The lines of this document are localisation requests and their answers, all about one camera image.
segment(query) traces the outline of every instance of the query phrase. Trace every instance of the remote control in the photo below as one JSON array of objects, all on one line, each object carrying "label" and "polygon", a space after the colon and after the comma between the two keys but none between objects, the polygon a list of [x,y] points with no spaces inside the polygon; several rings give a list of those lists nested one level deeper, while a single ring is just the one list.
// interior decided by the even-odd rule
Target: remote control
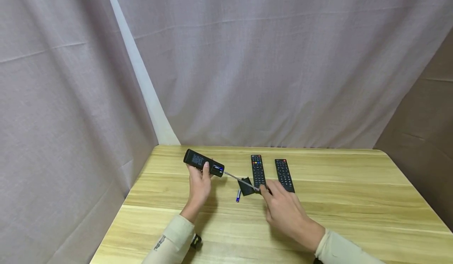
[{"label": "remote control", "polygon": [[288,163],[286,159],[275,159],[275,168],[277,168],[278,181],[288,192],[294,192],[293,180],[289,173]]},{"label": "remote control", "polygon": [[261,155],[252,155],[252,173],[253,173],[253,185],[260,187],[260,184],[266,185],[266,177],[264,176],[263,160]]},{"label": "remote control", "polygon": [[187,149],[184,156],[184,163],[194,166],[199,170],[203,169],[204,163],[206,161],[209,162],[209,173],[217,175],[217,177],[222,177],[225,166],[220,164],[219,162],[209,159],[208,157],[203,156],[191,149]]}]

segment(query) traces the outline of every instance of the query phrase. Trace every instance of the sleeve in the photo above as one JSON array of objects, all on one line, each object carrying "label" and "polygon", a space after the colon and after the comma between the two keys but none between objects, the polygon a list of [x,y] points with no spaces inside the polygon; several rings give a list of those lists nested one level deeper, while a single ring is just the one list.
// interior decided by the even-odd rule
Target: sleeve
[{"label": "sleeve", "polygon": [[191,222],[181,215],[173,217],[142,264],[181,263],[190,248],[194,235],[194,225]]},{"label": "sleeve", "polygon": [[384,263],[367,254],[351,241],[328,229],[326,229],[326,233],[316,249],[315,256],[324,264]]}]

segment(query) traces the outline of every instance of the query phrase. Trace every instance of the wooden table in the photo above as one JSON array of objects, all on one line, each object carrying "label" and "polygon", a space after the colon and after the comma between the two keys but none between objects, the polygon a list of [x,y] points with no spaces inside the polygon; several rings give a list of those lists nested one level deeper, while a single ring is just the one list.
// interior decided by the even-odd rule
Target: wooden table
[{"label": "wooden table", "polygon": [[[132,187],[92,263],[141,263],[187,201],[187,146],[157,146]],[[396,165],[378,150],[190,147],[252,178],[250,155],[261,154],[266,179],[274,159],[287,159],[295,191],[309,216],[386,263],[453,263],[453,235]],[[238,182],[214,177],[196,223],[200,251],[183,263],[313,263],[269,228],[258,194],[236,203]]]}]

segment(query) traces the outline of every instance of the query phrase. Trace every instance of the gray curtain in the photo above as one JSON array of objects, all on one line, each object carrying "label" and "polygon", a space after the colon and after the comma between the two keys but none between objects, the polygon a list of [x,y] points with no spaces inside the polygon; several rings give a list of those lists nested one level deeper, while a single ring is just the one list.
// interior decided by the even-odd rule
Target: gray curtain
[{"label": "gray curtain", "polygon": [[[118,1],[183,144],[371,148],[453,25],[453,0]],[[85,263],[153,126],[110,0],[0,7],[0,263]]]},{"label": "gray curtain", "polygon": [[453,0],[118,0],[181,144],[372,148]]},{"label": "gray curtain", "polygon": [[0,263],[86,263],[155,134],[109,0],[0,0]]}]

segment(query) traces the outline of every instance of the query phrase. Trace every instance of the screwdriver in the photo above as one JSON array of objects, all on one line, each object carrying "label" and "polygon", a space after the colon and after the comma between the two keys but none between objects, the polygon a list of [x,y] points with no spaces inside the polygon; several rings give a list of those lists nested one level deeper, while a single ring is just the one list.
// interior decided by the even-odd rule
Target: screwdriver
[{"label": "screwdriver", "polygon": [[251,185],[251,184],[249,184],[249,183],[246,183],[245,181],[241,180],[240,178],[237,178],[237,177],[233,176],[233,175],[230,174],[229,172],[223,171],[223,173],[229,175],[230,177],[235,178],[236,180],[240,181],[241,183],[247,184],[247,186],[250,186],[250,187],[251,187],[252,189],[254,189],[256,192],[260,192],[260,189],[259,189],[259,188],[254,187],[253,185]]}]

